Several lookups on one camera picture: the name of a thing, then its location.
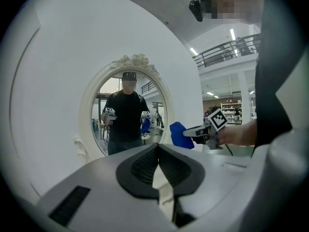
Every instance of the ceiling light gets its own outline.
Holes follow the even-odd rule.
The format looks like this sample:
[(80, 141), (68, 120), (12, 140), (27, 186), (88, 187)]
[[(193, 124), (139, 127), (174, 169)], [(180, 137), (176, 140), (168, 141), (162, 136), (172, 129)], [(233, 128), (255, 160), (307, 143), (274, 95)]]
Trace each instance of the ceiling light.
[(234, 30), (231, 29), (230, 32), (231, 32), (231, 35), (232, 35), (232, 39), (233, 39), (233, 41), (234, 41), (234, 40), (236, 39), (236, 38), (235, 38), (235, 34), (234, 34)]
[(198, 55), (197, 51), (194, 50), (194, 48), (191, 47), (191, 48), (190, 48), (190, 51), (193, 52), (193, 53), (195, 54), (195, 56)]

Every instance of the black slot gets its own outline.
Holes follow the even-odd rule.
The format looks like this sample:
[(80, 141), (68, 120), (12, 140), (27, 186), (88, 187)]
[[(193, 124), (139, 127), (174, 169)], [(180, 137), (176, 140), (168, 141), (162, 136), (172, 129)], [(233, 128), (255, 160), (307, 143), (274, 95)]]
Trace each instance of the black slot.
[(53, 221), (66, 227), (79, 206), (90, 192), (89, 188), (77, 186), (49, 215)]

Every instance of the white shelving unit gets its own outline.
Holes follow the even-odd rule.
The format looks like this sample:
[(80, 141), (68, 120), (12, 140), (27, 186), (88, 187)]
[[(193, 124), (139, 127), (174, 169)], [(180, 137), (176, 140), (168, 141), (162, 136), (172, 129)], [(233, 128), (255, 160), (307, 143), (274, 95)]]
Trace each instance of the white shelving unit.
[(225, 114), (226, 118), (228, 119), (228, 124), (235, 124), (235, 116), (234, 116), (235, 105), (238, 105), (238, 107), (241, 111), (241, 103), (221, 104), (221, 110)]

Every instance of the black railing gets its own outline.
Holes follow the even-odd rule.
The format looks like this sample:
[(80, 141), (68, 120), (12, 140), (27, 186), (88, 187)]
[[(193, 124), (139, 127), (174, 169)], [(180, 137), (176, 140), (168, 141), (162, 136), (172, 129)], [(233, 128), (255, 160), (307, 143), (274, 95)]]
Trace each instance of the black railing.
[(239, 58), (259, 52), (260, 34), (246, 37), (217, 45), (193, 57), (197, 67), (208, 67), (223, 61)]
[(149, 82), (147, 84), (145, 84), (143, 87), (141, 87), (141, 94), (150, 91), (152, 88), (154, 88), (154, 84), (152, 82)]

